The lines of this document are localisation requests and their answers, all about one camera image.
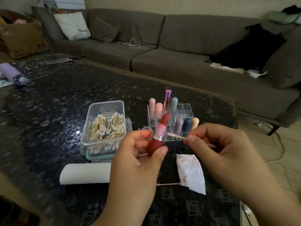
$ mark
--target hand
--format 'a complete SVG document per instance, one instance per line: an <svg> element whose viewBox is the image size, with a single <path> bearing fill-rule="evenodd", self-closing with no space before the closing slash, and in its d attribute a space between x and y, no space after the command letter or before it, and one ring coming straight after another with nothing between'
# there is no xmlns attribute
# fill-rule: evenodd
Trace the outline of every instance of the hand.
<svg viewBox="0 0 301 226"><path fill-rule="evenodd" d="M147 153L149 130L133 131L124 137L113 157L109 193L105 208L95 225L141 225L156 192L161 163L167 146L158 148L152 157Z"/></svg>
<svg viewBox="0 0 301 226"><path fill-rule="evenodd" d="M221 186L252 209L261 224L301 225L300 208L279 186L243 131L202 124L189 133L185 143ZM216 153L207 143L218 143L223 150Z"/></svg>

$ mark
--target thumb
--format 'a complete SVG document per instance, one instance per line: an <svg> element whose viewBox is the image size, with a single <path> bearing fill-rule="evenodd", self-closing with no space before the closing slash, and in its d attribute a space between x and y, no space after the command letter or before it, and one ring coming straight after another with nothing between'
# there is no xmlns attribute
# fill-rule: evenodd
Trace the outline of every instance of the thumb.
<svg viewBox="0 0 301 226"><path fill-rule="evenodd" d="M150 167L152 171L156 171L156 173L158 174L161 164L167 152L168 152L167 146L161 146L157 150L155 150L151 158L147 162L148 167Z"/></svg>
<svg viewBox="0 0 301 226"><path fill-rule="evenodd" d="M195 135L188 135L187 142L207 167L216 165L219 154L213 151L202 139Z"/></svg>

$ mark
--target paper towel roll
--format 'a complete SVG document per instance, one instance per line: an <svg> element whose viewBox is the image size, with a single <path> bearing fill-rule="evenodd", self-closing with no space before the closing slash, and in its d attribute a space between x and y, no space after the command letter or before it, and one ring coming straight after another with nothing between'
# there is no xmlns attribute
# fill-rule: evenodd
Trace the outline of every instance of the paper towel roll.
<svg viewBox="0 0 301 226"><path fill-rule="evenodd" d="M60 175L61 185L109 183L111 163L67 164Z"/></svg>

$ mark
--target red lipstick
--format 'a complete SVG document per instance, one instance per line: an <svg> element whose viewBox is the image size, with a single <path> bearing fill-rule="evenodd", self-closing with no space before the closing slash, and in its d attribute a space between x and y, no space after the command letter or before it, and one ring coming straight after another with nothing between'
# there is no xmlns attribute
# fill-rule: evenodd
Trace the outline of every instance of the red lipstick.
<svg viewBox="0 0 301 226"><path fill-rule="evenodd" d="M151 157L153 152L163 145L164 135L167 128L169 113L163 115L160 123L157 126L156 132L148 146L148 156Z"/></svg>

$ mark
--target white tote bag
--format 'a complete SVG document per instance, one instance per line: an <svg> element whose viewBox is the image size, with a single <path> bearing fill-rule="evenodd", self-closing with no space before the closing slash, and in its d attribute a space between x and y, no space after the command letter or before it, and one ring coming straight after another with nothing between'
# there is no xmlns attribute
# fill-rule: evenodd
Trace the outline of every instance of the white tote bag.
<svg viewBox="0 0 301 226"><path fill-rule="evenodd" d="M91 34L82 15L78 13L54 14L62 32L69 40L88 39Z"/></svg>

